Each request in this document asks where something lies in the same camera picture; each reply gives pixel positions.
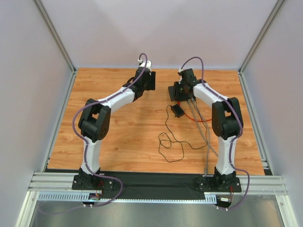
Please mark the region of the black network switch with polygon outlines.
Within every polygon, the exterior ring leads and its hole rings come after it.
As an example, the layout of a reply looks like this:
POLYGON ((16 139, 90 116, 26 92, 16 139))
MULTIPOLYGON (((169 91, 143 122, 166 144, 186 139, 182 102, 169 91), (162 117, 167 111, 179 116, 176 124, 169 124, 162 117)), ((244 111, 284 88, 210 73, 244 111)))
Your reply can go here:
POLYGON ((173 101, 176 101, 174 99, 174 85, 173 86, 168 86, 168 92, 169 92, 169 97, 170 97, 170 100, 173 102, 173 101))

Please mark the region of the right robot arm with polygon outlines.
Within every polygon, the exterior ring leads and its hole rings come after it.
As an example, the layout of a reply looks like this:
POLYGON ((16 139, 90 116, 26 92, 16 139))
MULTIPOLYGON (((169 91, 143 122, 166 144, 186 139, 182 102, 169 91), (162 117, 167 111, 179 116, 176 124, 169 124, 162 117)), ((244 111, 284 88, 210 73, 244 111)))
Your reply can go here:
POLYGON ((243 133, 243 119, 237 98, 228 98, 211 88, 203 79, 197 79, 192 69, 179 69, 180 80, 174 83, 174 100, 187 101, 198 98, 212 111, 212 129, 218 138, 219 155, 214 169, 217 184, 234 183, 236 169, 233 165, 238 138, 243 133))

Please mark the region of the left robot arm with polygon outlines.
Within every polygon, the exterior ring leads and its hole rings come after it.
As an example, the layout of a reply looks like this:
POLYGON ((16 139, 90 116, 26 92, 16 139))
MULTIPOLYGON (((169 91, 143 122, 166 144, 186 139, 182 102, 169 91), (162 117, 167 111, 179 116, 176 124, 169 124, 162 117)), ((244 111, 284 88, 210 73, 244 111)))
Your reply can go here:
POLYGON ((99 155, 102 140, 109 131, 111 115, 121 107, 140 98, 144 91, 155 90, 156 72, 151 66, 139 66, 135 76, 130 78, 117 92, 99 99, 89 99, 82 111, 78 128, 84 138, 81 171, 94 176, 100 170, 99 155))

